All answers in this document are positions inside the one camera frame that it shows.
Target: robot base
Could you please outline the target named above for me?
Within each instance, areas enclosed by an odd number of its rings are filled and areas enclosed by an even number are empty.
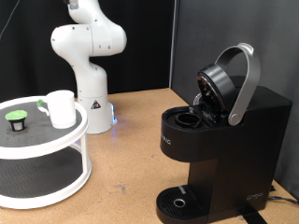
[[[85,108],[89,120],[87,133],[104,133],[113,125],[112,104],[108,96],[85,98],[79,97],[78,102]]]

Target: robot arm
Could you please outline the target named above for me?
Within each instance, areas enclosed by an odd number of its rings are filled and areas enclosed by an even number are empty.
[[[70,0],[68,12],[80,24],[56,28],[51,35],[54,51],[73,68],[78,86],[78,102],[87,110],[87,133],[102,133],[112,126],[112,106],[107,100],[107,74],[90,63],[94,56],[123,52],[126,34],[102,12],[97,0]]]

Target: dark background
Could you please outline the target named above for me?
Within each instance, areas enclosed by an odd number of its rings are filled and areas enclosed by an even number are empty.
[[[276,181],[299,199],[299,2],[292,0],[182,0],[179,2],[172,89],[192,105],[196,76],[227,48],[252,45],[262,65],[260,86],[293,101]],[[227,73],[245,75],[244,54]]]
[[[0,1],[0,32],[17,0]],[[108,93],[168,87],[174,0],[100,0],[104,14],[128,38],[123,53],[91,58],[107,71]],[[63,0],[21,0],[0,42],[0,103],[71,90],[71,66],[52,49],[57,26],[75,24]]]

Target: coffee maker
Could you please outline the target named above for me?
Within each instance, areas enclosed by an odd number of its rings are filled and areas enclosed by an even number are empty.
[[[248,63],[243,79],[224,71],[239,53]],[[162,152],[190,163],[188,184],[157,198],[163,223],[205,224],[265,208],[292,102],[257,86],[260,73],[252,46],[230,47],[198,73],[194,105],[163,113]]]

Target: table surface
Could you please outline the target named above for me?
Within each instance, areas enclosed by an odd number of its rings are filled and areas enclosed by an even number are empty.
[[[186,105],[170,89],[109,95],[119,120],[106,133],[88,135],[93,170],[86,185],[60,203],[31,210],[0,209],[0,224],[102,223],[159,224],[156,198],[167,188],[187,184],[189,164],[160,150],[161,115]],[[278,183],[271,196],[292,198]],[[298,205],[269,202],[263,218],[270,224],[299,223]],[[216,223],[246,224],[242,217]]]

